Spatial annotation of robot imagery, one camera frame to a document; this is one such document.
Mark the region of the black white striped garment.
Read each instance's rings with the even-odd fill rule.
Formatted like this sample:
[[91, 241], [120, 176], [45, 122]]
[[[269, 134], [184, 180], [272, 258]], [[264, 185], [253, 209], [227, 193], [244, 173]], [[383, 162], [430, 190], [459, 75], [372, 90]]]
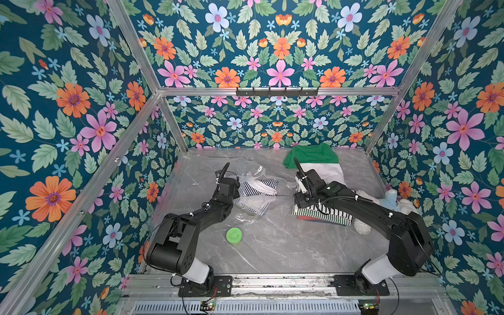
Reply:
[[[298, 205], [295, 204], [293, 206], [293, 210], [296, 207], [300, 208]], [[318, 212], [315, 216], [316, 218], [325, 219], [328, 221], [328, 223], [349, 226], [353, 220], [353, 216], [348, 213], [345, 213], [344, 211], [328, 208], [326, 206], [308, 206], [308, 207]]]

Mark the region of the green tank top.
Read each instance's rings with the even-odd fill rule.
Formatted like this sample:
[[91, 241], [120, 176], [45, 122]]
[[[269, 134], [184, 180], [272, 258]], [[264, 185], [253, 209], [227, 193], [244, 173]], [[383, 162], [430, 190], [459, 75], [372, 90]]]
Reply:
[[338, 164], [339, 158], [328, 144], [294, 146], [283, 161], [286, 169], [296, 169], [300, 164]]

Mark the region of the red garment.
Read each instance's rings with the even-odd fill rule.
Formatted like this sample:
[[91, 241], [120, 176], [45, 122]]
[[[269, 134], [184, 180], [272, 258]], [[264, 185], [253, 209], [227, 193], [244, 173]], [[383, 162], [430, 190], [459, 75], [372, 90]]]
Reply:
[[316, 217], [303, 216], [303, 215], [299, 215], [299, 216], [297, 216], [297, 218], [299, 220], [304, 220], [304, 221], [307, 220], [307, 221], [313, 221], [313, 222], [328, 222], [325, 219], [319, 219], [319, 218], [316, 218]]

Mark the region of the bag of clothes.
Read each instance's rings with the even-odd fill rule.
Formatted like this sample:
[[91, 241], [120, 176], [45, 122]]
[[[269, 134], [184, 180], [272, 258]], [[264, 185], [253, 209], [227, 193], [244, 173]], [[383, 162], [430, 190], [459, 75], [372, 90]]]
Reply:
[[247, 157], [224, 157], [230, 165], [226, 176], [238, 180], [238, 198], [225, 223], [242, 227], [255, 224], [279, 208], [293, 206], [297, 183], [290, 175], [277, 172], [273, 166]]

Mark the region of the green white striped garment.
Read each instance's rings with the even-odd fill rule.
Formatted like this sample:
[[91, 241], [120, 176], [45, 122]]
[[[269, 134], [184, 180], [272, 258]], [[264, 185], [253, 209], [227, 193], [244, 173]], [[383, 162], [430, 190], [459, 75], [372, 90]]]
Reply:
[[293, 214], [298, 217], [312, 217], [315, 218], [318, 212], [316, 210], [312, 210], [311, 208], [298, 208], [296, 207], [293, 210]]

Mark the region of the blue white striped garment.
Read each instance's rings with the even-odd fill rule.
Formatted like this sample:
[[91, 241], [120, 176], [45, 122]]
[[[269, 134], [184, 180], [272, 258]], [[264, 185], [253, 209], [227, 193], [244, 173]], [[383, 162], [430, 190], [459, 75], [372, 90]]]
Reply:
[[241, 196], [276, 196], [278, 181], [275, 179], [255, 179], [247, 177], [241, 183], [239, 193]]

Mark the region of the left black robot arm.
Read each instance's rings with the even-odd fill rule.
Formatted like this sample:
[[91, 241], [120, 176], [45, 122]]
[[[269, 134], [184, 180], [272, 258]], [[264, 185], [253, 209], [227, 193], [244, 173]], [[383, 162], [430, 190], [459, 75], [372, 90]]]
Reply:
[[196, 258], [196, 250], [200, 233], [227, 219], [240, 197], [239, 176], [228, 177], [229, 166], [228, 162], [216, 172], [216, 189], [198, 210], [182, 215], [169, 213], [163, 218], [144, 254], [148, 266], [197, 285], [213, 284], [213, 269]]

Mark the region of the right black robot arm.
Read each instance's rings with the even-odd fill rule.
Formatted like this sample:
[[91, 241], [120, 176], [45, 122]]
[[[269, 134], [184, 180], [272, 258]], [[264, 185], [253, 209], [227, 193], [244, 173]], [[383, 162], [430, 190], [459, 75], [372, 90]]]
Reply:
[[301, 208], [314, 206], [343, 211], [377, 230], [389, 241], [388, 252], [369, 260], [355, 273], [355, 283], [361, 290], [380, 284], [396, 275], [415, 276], [434, 252], [434, 244], [421, 215], [389, 210], [364, 198], [340, 182], [327, 184], [311, 169], [304, 170], [298, 159], [296, 178], [305, 188], [294, 194]]

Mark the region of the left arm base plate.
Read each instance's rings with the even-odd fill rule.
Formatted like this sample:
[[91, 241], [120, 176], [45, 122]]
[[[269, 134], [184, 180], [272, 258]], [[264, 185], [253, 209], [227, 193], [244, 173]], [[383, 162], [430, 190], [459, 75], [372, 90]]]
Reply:
[[203, 284], [184, 279], [178, 290], [179, 297], [230, 297], [233, 277], [210, 276]]

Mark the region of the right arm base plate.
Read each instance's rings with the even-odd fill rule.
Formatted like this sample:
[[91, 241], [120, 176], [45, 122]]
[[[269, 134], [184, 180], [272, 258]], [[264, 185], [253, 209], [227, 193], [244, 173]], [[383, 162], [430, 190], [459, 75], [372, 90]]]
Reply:
[[390, 295], [386, 281], [372, 284], [365, 278], [355, 277], [354, 274], [336, 274], [330, 285], [336, 289], [337, 295], [342, 297]]

